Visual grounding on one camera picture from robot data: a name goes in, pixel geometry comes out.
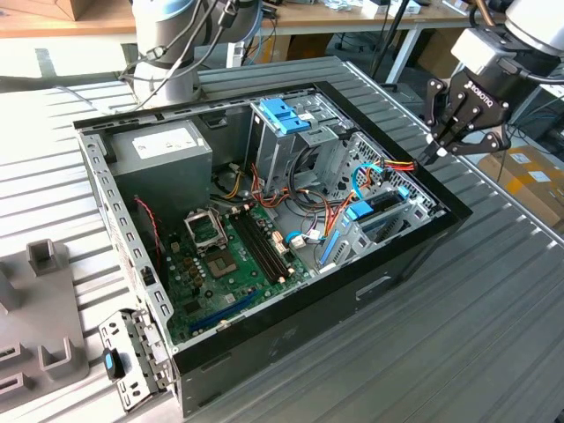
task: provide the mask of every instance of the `metal chassis frame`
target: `metal chassis frame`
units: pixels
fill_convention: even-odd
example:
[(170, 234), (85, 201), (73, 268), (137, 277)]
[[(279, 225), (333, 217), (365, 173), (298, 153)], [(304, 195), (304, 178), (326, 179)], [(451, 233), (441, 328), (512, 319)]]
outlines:
[[(257, 99), (264, 95), (301, 93), (308, 89), (317, 90), (337, 105), (365, 134), (377, 140), (376, 143), (391, 157), (396, 160), (412, 159), (329, 83), (292, 85), (255, 95)], [(248, 93), (233, 98), (233, 101), (237, 101), (237, 98), (256, 100), (252, 96), (253, 93)], [(225, 104), (226, 100), (230, 99), (204, 105), (210, 109), (230, 107)], [(161, 284), (145, 286), (142, 282), (140, 270), (144, 267), (150, 267), (155, 275), (157, 273), (108, 172), (104, 156), (111, 159), (111, 154), (104, 152), (100, 145), (103, 146), (101, 141), (106, 134), (115, 131), (131, 130), (138, 125), (174, 117), (185, 118), (202, 112), (201, 109), (196, 111), (192, 108), (193, 105), (181, 104), (75, 122), (75, 129), (80, 132), (81, 149), (94, 196), (106, 227), (115, 226), (114, 230), (121, 235), (121, 240), (113, 241), (113, 244), (122, 256), (122, 265), (129, 265), (125, 265), (125, 271), (135, 287), (139, 304), (146, 302), (151, 312), (160, 318), (158, 324), (170, 315), (172, 305)], [(258, 310), (222, 331), (210, 333), (208, 338), (189, 348), (179, 351), (167, 339), (168, 351), (178, 371), (175, 390), (184, 416), (356, 313), (392, 286), (407, 280), (440, 243), (446, 241), (447, 235), (453, 234), (471, 216), (471, 210), (426, 169), (421, 167), (413, 179), (446, 206), (448, 210), (443, 216), (348, 264), (346, 271), (335, 269), (327, 272), (323, 274), (322, 283), (306, 286), (300, 293)], [(108, 213), (110, 204), (112, 212)], [(374, 263), (381, 265), (375, 268)], [(155, 300), (157, 292), (160, 292), (161, 301)], [(146, 301), (139, 298), (140, 293), (145, 293)]]

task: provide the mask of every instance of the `ram slot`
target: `ram slot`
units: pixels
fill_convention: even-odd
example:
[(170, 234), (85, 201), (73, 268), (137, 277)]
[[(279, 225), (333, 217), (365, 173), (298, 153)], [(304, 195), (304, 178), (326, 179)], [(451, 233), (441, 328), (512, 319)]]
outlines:
[(233, 217), (231, 223), (271, 284), (276, 284), (281, 277), (289, 276), (288, 269), (264, 238), (253, 218), (242, 213)]

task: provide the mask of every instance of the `chip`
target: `chip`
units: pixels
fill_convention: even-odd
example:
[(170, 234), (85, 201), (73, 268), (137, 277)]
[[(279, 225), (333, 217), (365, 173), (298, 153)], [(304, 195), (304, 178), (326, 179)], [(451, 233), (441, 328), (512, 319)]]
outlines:
[(194, 312), (198, 311), (200, 308), (202, 308), (200, 306), (200, 303), (197, 302), (197, 300), (187, 302), (187, 303), (183, 304), (182, 307), (184, 308), (184, 311), (188, 314), (194, 313)]
[(211, 275), (215, 279), (221, 278), (238, 269), (237, 263), (228, 249), (222, 249), (221, 251), (208, 254), (204, 260), (208, 269), (210, 269)]

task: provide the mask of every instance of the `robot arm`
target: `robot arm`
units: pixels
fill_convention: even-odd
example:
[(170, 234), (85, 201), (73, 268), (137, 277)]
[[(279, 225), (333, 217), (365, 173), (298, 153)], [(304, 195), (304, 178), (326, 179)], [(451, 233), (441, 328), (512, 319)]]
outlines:
[(219, 42), (246, 40), (263, 17), (261, 0), (134, 0), (133, 14), (142, 56), (134, 91), (153, 107), (196, 100), (195, 47), (209, 46), (209, 55)]
[[(448, 152), (466, 155), (508, 149), (511, 143), (503, 125), (560, 64), (564, 2), (515, 0), (506, 17), (503, 26), (464, 30), (452, 54), (465, 69), (451, 79), (428, 82), (425, 120), (430, 134), (419, 157), (422, 164)], [(464, 142), (476, 130), (486, 130), (482, 140)]]

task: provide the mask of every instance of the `metal table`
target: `metal table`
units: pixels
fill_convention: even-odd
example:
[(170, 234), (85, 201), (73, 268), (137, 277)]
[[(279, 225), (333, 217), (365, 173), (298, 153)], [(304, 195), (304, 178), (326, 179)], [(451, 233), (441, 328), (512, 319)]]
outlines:
[[(349, 63), (327, 57), (201, 73), (212, 97), (326, 79), (417, 156), (424, 127)], [(85, 85), (128, 108), (120, 83)], [(172, 394), (124, 416), (96, 327), (133, 304), (70, 121), (97, 115), (66, 93), (0, 96), (0, 254), (50, 237), (70, 250), (90, 374), (2, 421), (179, 421)], [(226, 393), (193, 421), (550, 421), (564, 405), (564, 250), (471, 164), (430, 167), (474, 211), (412, 280)]]

